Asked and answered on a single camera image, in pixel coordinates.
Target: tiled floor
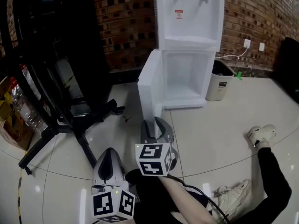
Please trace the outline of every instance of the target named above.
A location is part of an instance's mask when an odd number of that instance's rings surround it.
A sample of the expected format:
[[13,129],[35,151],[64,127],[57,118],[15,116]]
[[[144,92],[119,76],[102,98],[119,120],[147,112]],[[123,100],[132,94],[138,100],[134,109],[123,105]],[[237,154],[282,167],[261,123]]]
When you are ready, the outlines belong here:
[[[96,158],[113,147],[130,171],[137,168],[134,145],[140,142],[142,122],[137,85],[117,85],[110,97],[126,106],[124,114],[111,115],[91,127],[86,138]],[[208,102],[200,109],[167,110],[163,118],[174,128],[180,154],[172,174],[199,188],[208,182],[212,190],[252,179],[252,195],[243,212],[264,197],[256,152],[244,134],[255,125],[274,124],[278,135],[273,152],[293,189],[289,206],[275,223],[295,223],[299,211],[299,105],[272,80],[234,78],[223,101]],[[24,152],[1,137],[0,150],[0,224],[18,224],[18,162]],[[24,172],[21,185],[23,224],[94,222],[87,201],[93,184],[92,168],[73,135],[57,135],[30,164],[34,175]]]

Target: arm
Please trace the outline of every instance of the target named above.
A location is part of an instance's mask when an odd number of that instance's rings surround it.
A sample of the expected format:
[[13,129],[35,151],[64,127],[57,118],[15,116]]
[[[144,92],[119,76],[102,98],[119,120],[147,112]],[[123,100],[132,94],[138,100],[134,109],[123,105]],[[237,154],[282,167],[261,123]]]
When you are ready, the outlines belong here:
[[177,181],[159,177],[188,224],[216,224],[210,213]]

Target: trash can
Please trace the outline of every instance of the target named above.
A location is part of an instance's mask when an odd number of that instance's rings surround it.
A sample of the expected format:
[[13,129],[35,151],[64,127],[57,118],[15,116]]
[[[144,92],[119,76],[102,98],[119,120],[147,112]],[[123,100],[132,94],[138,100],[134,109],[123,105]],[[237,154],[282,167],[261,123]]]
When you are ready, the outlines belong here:
[[228,89],[228,84],[233,77],[233,71],[226,64],[222,61],[215,60],[206,100],[223,100]]

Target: electrical cable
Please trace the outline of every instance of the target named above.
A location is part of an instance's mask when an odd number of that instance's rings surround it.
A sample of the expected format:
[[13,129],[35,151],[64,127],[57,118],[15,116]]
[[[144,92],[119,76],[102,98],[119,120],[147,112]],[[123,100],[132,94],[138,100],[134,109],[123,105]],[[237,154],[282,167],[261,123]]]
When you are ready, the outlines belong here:
[[200,192],[202,195],[204,195],[208,200],[209,200],[209,202],[223,215],[223,217],[224,217],[224,219],[226,220],[226,222],[228,223],[228,224],[231,224],[231,222],[230,222],[230,220],[227,218],[227,216],[223,213],[223,211],[220,209],[220,207],[218,207],[217,206],[217,204],[211,199],[211,198],[209,198],[202,190],[200,190],[200,189],[198,189],[198,188],[196,188],[196,187],[194,187],[194,186],[191,186],[191,185],[187,185],[187,184],[185,184],[185,182],[183,181],[183,180],[181,180],[181,179],[179,179],[179,178],[177,178],[177,177],[174,177],[174,176],[171,176],[170,174],[168,174],[167,176],[166,176],[167,178],[171,178],[171,179],[173,179],[173,180],[175,180],[175,181],[177,181],[177,182],[179,182],[179,183],[181,183],[184,187],[186,187],[186,188],[192,188],[192,189],[194,189],[194,190],[196,190],[196,191],[198,191],[198,192]]
[[238,60],[240,59],[241,56],[243,56],[246,52],[248,51],[248,47],[246,48],[246,50],[244,51],[244,53],[242,55],[226,55],[226,56],[220,56],[220,57],[216,57],[215,59],[220,59],[220,58],[225,58],[225,57],[229,57],[229,56],[235,56],[238,58]]

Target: plastic water bottle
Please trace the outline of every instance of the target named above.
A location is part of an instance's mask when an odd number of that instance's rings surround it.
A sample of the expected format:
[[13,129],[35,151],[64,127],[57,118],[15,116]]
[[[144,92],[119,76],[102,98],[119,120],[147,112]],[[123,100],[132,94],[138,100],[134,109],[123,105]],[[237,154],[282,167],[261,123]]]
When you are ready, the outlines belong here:
[[11,78],[11,88],[14,108],[19,112],[20,116],[25,120],[28,126],[42,133],[48,126],[27,100],[14,77]]

